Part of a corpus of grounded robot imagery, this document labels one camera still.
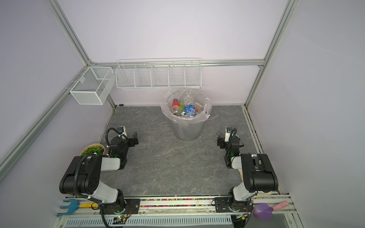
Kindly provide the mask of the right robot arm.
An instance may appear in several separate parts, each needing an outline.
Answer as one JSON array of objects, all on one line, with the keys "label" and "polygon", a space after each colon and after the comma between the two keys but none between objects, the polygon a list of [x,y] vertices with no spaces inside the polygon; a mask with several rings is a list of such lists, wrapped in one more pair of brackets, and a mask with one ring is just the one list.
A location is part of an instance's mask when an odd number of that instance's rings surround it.
[{"label": "right robot arm", "polygon": [[225,135],[217,137],[217,145],[225,150],[226,167],[242,172],[242,182],[231,188],[226,197],[214,199],[216,212],[250,212],[253,197],[278,191],[279,182],[269,157],[266,154],[241,153],[240,148],[244,145],[236,128],[226,127]]}]

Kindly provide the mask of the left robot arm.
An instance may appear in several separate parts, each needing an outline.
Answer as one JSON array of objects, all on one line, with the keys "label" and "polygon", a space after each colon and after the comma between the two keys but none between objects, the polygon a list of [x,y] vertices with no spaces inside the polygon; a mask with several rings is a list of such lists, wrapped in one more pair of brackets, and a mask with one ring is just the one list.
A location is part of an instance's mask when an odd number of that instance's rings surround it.
[{"label": "left robot arm", "polygon": [[63,175],[59,190],[62,194],[84,198],[100,206],[101,214],[137,214],[139,201],[125,199],[123,192],[100,180],[101,172],[125,168],[128,150],[139,144],[137,133],[127,137],[125,128],[109,128],[105,134],[108,152],[103,155],[76,156]]}]

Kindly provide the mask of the small red label purple cap bottle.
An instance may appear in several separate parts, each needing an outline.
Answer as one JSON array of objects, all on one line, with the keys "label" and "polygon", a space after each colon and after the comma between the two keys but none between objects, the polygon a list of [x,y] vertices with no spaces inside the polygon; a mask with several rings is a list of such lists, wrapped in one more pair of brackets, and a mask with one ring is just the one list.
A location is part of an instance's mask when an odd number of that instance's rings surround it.
[{"label": "small red label purple cap bottle", "polygon": [[181,104],[178,99],[174,99],[172,104],[172,113],[175,116],[180,116],[183,110],[184,110],[183,104]]}]

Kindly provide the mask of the blue label bottle white cap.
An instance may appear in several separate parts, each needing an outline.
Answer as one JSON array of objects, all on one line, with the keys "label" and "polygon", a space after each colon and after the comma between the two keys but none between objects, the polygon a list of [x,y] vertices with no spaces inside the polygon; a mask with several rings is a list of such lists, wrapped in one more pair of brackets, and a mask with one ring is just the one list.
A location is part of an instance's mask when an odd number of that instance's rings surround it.
[{"label": "blue label bottle white cap", "polygon": [[185,115],[188,117],[196,116],[196,108],[194,104],[194,97],[186,95],[183,98]]}]

